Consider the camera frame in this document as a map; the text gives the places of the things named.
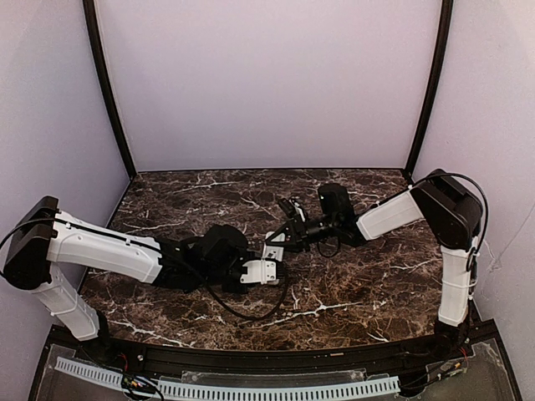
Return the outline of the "white remote control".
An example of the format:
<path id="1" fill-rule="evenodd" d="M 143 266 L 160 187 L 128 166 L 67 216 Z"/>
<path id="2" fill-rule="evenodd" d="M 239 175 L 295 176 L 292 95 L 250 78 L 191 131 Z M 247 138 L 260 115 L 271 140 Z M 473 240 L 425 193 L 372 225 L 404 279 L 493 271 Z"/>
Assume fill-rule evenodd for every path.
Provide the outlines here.
<path id="1" fill-rule="evenodd" d="M 261 259 L 266 261 L 281 262 L 283 260 L 283 251 L 277 251 L 274 248 L 264 245 L 262 249 Z"/>

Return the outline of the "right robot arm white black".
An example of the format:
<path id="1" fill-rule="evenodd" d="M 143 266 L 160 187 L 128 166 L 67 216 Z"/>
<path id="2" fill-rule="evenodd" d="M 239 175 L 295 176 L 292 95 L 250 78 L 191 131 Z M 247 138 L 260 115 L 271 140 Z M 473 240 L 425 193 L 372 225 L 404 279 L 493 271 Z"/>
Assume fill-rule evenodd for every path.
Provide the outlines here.
<path id="1" fill-rule="evenodd" d="M 433 235 L 441 255 L 441 298 L 433 328 L 441 351 L 467 339 L 471 299 L 477 284 L 477 259 L 487 233 L 489 206 L 482 188 L 470 177 L 433 170 L 398 193 L 357 212 L 348 190 L 328 183 L 318 188 L 321 215 L 311 218 L 295 199 L 278 202 L 287 220 L 267 235 L 266 246 L 288 252 L 309 251 L 330 239 L 361 247 L 413 225 Z"/>

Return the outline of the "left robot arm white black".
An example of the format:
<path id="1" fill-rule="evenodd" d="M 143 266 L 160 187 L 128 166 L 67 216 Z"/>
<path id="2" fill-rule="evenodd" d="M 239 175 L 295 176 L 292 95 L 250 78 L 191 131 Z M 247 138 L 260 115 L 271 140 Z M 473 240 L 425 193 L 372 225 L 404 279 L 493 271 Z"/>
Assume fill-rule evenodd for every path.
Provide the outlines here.
<path id="1" fill-rule="evenodd" d="M 65 278 L 62 263 L 134 278 L 153 287 L 191 292 L 206 284 L 243 290 L 242 275 L 254 255 L 247 238 L 229 225 L 182 241 L 132 236 L 81 221 L 45 196 L 8 234 L 1 272 L 13 287 L 31 292 L 101 361 L 116 357 L 104 314 L 89 306 Z"/>

